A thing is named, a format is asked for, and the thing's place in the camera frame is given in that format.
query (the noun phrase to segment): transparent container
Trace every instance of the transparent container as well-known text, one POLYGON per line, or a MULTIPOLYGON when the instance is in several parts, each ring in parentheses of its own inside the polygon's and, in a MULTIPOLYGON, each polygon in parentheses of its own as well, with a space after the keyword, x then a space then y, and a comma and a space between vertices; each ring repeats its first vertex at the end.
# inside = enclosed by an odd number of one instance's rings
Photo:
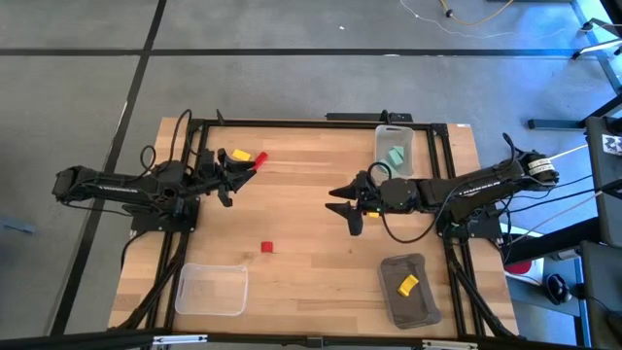
MULTIPOLYGON (((410 127, 378 125, 376 127, 374 159, 383 161, 391 166, 393 178, 410 178, 415 171, 412 165, 412 144, 414 142, 415 131, 410 127), (403 158, 400 165, 395 165, 391 159, 390 152, 394 149, 403 150, 403 158)), ((377 180, 386 180, 387 170, 384 167, 374 167, 376 171, 372 173, 377 180)))
POLYGON ((238 316, 246 307, 246 266, 187 263, 182 268, 175 310, 188 315, 238 316))

